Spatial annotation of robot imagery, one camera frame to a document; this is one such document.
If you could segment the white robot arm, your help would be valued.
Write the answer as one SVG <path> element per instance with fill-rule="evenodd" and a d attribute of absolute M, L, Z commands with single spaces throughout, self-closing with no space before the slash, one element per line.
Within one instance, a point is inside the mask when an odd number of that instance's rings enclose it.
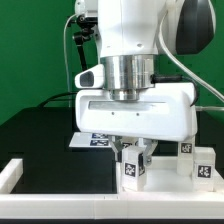
<path fill-rule="evenodd" d="M 142 139 L 145 163 L 158 141 L 194 137 L 202 81 L 159 75 L 155 59 L 197 54 L 212 41 L 211 1 L 95 0 L 76 10 L 89 22 L 98 53 L 97 65 L 75 78 L 79 129 L 109 135 L 114 151 L 124 137 Z"/>

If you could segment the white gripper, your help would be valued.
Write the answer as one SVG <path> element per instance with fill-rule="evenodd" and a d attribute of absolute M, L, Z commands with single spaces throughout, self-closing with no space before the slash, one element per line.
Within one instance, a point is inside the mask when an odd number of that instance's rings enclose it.
<path fill-rule="evenodd" d="M 81 90 L 76 97 L 76 124 L 82 132 L 112 135 L 115 161 L 124 149 L 121 136 L 136 137 L 143 164 L 152 163 L 158 141 L 185 141 L 197 133 L 191 83 L 158 83 L 140 92 L 137 101 L 113 101 L 106 90 Z"/>

